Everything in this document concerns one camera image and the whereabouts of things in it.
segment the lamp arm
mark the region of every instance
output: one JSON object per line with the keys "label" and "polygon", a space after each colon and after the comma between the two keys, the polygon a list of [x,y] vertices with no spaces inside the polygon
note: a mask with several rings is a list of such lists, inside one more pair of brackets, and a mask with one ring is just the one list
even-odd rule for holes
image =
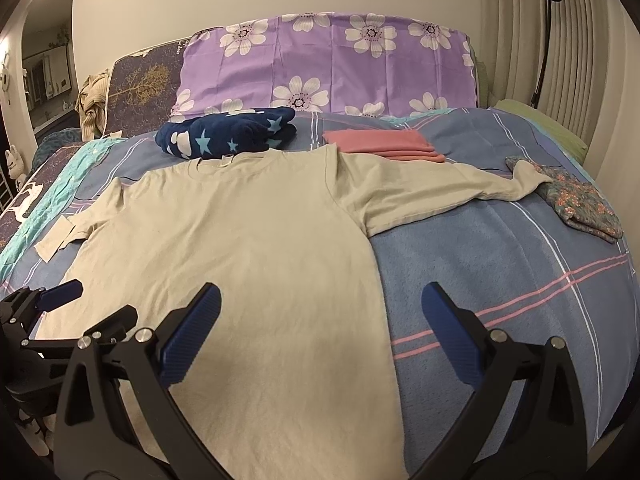
{"label": "lamp arm", "polygon": [[538,86],[531,96],[531,106],[538,108],[540,101],[540,93],[542,92],[542,83],[545,80],[546,60],[549,56],[549,41],[551,39],[551,0],[546,1],[546,19],[545,19],[545,55],[542,58],[542,67],[540,67],[540,77],[538,78]]}

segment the metal screw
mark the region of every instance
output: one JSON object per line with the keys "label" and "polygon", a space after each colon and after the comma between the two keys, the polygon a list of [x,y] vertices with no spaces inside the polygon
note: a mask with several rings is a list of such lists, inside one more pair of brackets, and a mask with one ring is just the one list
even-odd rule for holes
{"label": "metal screw", "polygon": [[504,330],[500,330],[497,328],[496,330],[491,330],[489,334],[491,339],[497,343],[504,343],[507,341],[507,333]]}
{"label": "metal screw", "polygon": [[78,339],[78,348],[84,350],[88,348],[91,344],[91,338],[87,335],[83,335],[80,339]]}
{"label": "metal screw", "polygon": [[558,350],[562,350],[566,346],[566,343],[564,342],[564,339],[555,335],[551,338],[551,346]]}
{"label": "metal screw", "polygon": [[153,331],[150,328],[141,328],[136,332],[136,341],[139,343],[145,343],[151,339]]}

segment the blue gripper pad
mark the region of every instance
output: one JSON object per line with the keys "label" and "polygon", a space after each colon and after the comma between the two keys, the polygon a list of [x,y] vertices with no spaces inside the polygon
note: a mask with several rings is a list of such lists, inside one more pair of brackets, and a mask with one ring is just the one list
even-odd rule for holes
{"label": "blue gripper pad", "polygon": [[477,390],[484,378],[482,352],[454,309],[458,310],[437,283],[429,283],[422,290],[422,312],[447,359],[458,378]]}
{"label": "blue gripper pad", "polygon": [[77,300],[80,296],[82,296],[82,283],[78,280],[71,280],[45,290],[40,295],[36,307],[43,312],[51,312],[60,306]]}
{"label": "blue gripper pad", "polygon": [[221,307],[220,289],[215,285],[209,285],[198,303],[191,308],[171,339],[162,348],[160,354],[162,386],[168,388],[171,384],[180,383],[184,379],[213,324],[218,319]]}

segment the t-shirt sleeve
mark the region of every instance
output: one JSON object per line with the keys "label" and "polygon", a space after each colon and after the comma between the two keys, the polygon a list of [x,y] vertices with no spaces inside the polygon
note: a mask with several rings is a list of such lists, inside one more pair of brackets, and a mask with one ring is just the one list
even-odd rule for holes
{"label": "t-shirt sleeve", "polygon": [[84,211],[71,216],[60,215],[47,235],[35,245],[36,252],[48,262],[58,249],[74,240],[86,240],[97,228],[116,216],[125,203],[125,187],[114,178],[98,199]]}
{"label": "t-shirt sleeve", "polygon": [[521,160],[513,178],[467,164],[400,162],[329,147],[326,183],[334,202],[367,236],[453,209],[473,198],[519,200],[549,177]]}

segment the pink folded cloth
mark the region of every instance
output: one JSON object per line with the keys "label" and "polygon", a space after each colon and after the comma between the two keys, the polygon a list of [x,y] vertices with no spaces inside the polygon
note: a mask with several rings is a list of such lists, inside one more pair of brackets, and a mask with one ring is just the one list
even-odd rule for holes
{"label": "pink folded cloth", "polygon": [[416,130],[337,130],[322,137],[343,153],[371,153],[392,160],[445,160]]}

